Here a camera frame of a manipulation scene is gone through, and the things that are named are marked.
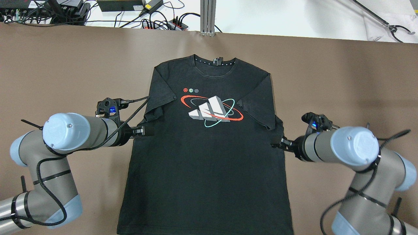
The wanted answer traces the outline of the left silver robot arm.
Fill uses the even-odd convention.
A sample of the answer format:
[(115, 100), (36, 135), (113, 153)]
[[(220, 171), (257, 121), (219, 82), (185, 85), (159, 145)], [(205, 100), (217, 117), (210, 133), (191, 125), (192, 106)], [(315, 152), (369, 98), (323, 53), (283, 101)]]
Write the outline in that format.
[(1, 202), (1, 234), (10, 235), (34, 225), (51, 229), (64, 226), (82, 214), (67, 156), (75, 151), (122, 146), (130, 138), (151, 134), (145, 127), (120, 126), (103, 117), (76, 113), (51, 116), (42, 129), (16, 139), (11, 158), (30, 171), (34, 189)]

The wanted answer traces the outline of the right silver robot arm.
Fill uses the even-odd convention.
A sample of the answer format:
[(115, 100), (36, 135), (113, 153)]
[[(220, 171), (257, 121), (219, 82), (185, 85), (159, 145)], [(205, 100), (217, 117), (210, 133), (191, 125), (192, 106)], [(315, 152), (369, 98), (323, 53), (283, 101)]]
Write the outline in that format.
[(346, 195), (323, 212), (323, 234), (326, 214), (339, 206), (331, 226), (335, 235), (416, 235), (417, 228), (397, 216), (402, 199), (392, 213), (386, 212), (394, 191), (406, 191), (417, 180), (412, 162), (386, 148), (409, 132), (406, 129), (379, 143), (365, 127), (332, 127), (307, 131), (296, 140), (276, 137), (271, 145), (294, 153), (303, 162), (338, 163), (355, 172)]

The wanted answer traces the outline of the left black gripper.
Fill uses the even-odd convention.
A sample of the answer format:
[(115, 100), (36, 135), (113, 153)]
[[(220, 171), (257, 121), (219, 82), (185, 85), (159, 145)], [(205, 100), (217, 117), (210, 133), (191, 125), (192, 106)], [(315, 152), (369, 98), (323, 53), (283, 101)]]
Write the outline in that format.
[(130, 139), (136, 139), (136, 138), (145, 136), (145, 127), (137, 126), (137, 127), (131, 127), (131, 128), (122, 128), (119, 134), (120, 134), (120, 137), (118, 140), (118, 145), (123, 146)]

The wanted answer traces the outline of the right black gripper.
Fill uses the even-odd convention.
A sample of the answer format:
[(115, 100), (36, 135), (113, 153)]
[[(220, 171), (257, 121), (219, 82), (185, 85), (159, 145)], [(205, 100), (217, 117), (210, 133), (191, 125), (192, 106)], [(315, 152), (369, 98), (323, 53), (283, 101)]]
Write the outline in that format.
[(304, 139), (288, 140), (285, 136), (273, 137), (271, 140), (273, 148), (279, 148), (287, 152), (294, 153), (295, 157), (305, 161)]

